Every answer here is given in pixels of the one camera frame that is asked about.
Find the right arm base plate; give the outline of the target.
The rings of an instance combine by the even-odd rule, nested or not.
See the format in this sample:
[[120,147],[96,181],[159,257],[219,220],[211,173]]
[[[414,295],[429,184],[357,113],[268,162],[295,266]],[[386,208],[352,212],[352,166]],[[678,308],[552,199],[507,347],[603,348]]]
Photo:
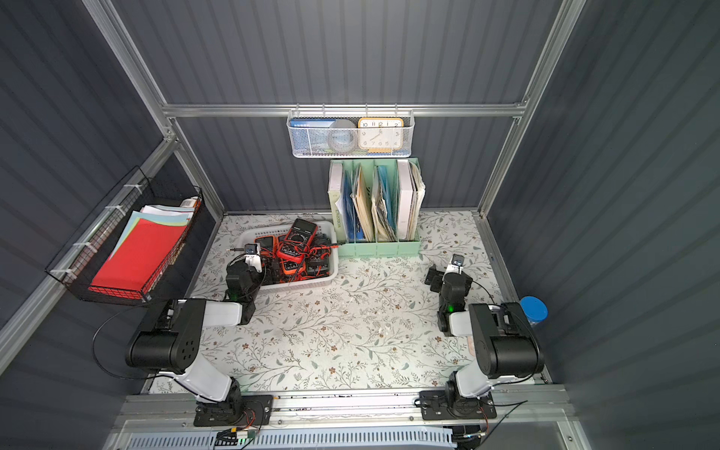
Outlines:
[[495,419],[497,412],[491,396],[460,397],[446,390],[421,391],[414,400],[426,421]]

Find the small black multimeter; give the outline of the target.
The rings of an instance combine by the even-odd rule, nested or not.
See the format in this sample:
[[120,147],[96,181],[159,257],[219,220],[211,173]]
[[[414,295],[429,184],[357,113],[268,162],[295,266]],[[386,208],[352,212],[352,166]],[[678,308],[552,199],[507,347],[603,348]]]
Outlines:
[[317,234],[305,258],[306,276],[309,279],[325,278],[330,273],[330,257],[338,245],[327,234]]

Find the red multimeter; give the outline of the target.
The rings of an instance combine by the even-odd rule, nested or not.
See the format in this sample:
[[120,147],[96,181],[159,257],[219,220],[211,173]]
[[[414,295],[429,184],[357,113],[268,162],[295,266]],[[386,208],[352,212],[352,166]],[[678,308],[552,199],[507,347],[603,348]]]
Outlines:
[[281,260],[301,263],[308,254],[317,231],[316,223],[305,219],[296,219],[280,243],[277,256]]

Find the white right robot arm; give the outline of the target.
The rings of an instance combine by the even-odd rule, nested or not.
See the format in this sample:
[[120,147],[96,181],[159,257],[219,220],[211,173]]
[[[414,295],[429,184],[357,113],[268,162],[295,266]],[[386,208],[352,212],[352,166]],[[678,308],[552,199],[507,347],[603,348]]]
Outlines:
[[468,338],[474,362],[454,371],[446,383],[450,405],[487,397],[495,386],[521,384],[541,373],[545,356],[534,326],[549,316],[536,297],[519,302],[469,303],[476,281],[464,271],[464,257],[454,254],[440,270],[427,270],[425,285],[439,295],[437,324],[446,337]]

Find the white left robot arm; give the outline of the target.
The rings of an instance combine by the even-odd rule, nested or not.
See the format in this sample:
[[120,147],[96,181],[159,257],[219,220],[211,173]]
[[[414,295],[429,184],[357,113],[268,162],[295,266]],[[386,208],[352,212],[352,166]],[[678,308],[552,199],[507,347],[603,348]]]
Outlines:
[[261,246],[247,244],[226,266],[223,300],[188,298],[151,303],[130,339],[126,364],[173,380],[202,406],[239,405],[236,380],[202,355],[201,337],[206,328],[248,324],[265,277]]

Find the orange multimeter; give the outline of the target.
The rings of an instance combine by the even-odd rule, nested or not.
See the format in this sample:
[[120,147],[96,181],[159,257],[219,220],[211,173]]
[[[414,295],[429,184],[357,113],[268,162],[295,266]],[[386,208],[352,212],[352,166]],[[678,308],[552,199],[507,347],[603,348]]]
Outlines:
[[258,254],[262,259],[272,260],[277,257],[279,241],[277,236],[265,235],[257,237],[254,243],[259,247]]

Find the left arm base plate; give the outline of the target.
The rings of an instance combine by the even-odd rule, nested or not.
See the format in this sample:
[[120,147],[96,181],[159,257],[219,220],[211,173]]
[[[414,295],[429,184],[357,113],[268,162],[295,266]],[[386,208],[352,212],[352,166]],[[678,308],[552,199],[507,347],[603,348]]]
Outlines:
[[198,402],[195,408],[194,427],[247,427],[269,423],[274,397],[252,395],[232,397],[219,403]]

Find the white plastic basket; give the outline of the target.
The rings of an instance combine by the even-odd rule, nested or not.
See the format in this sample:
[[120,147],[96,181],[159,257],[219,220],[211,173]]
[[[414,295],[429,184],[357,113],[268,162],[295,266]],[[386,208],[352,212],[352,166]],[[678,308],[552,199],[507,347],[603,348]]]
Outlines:
[[[334,226],[329,221],[316,221],[316,224],[319,227],[319,231],[323,234],[327,234],[332,240],[334,240],[336,236],[336,232],[334,229]],[[283,234],[287,234],[288,230],[290,230],[291,225],[290,223],[284,223],[284,224],[277,224],[277,225],[271,225],[271,226],[264,226],[259,228],[253,228],[246,230],[245,232],[242,232],[240,234],[237,245],[240,248],[245,247],[247,244],[251,244],[256,238],[258,237],[264,237],[264,236],[280,236]],[[329,267],[329,275],[327,277],[319,277],[318,279],[307,279],[307,280],[297,280],[290,283],[279,283],[279,284],[271,284],[271,285],[264,285],[260,288],[259,293],[260,294],[278,294],[283,292],[290,292],[290,291],[297,291],[297,290],[304,290],[304,289],[320,289],[324,288],[327,285],[329,285],[338,275],[339,271],[339,255],[338,251],[336,249],[333,249],[330,256],[328,257],[328,267]]]

